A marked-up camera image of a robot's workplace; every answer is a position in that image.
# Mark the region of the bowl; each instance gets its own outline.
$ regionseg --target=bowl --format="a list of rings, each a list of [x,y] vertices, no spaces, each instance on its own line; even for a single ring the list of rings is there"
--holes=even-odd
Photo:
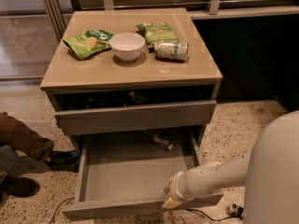
[[[140,56],[145,39],[136,33],[123,33],[114,35],[109,43],[118,58],[124,62],[132,62]]]

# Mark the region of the black shoe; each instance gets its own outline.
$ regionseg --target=black shoe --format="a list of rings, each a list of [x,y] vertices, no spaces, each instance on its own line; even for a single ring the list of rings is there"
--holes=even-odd
[[[39,184],[28,177],[6,176],[1,183],[1,190],[11,196],[26,198],[34,196],[39,191]]]
[[[50,161],[45,161],[51,170],[67,170],[74,167],[79,162],[76,151],[53,151],[50,154]]]

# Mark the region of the can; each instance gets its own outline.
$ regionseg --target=can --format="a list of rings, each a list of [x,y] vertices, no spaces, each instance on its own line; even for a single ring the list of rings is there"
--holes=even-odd
[[[186,61],[188,58],[188,43],[157,41],[154,44],[155,56],[162,59]]]

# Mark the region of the table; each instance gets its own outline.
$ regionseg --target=table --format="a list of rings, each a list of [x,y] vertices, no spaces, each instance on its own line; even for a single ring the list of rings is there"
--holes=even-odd
[[[72,220],[162,212],[164,183],[200,164],[198,145],[222,75],[185,8],[79,11],[64,37],[91,29],[136,32],[139,23],[156,21],[167,22],[189,43],[186,62],[158,60],[146,47],[132,63],[118,60],[111,50],[79,62],[61,42],[41,83],[58,125],[82,150],[75,203],[64,209]],[[132,91],[149,94],[151,102],[121,101]],[[86,105],[99,97],[116,104]],[[173,150],[152,146],[142,132],[152,129],[170,129]],[[215,204],[220,197],[180,208]]]

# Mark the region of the chip bag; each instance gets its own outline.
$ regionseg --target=chip bag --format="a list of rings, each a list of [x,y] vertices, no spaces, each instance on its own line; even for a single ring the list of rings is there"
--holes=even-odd
[[[63,41],[80,60],[84,60],[96,52],[110,49],[109,40],[113,35],[103,30],[89,30],[81,35],[66,37]]]
[[[153,49],[156,41],[178,42],[176,35],[166,22],[147,22],[136,26],[145,37],[149,49]]]

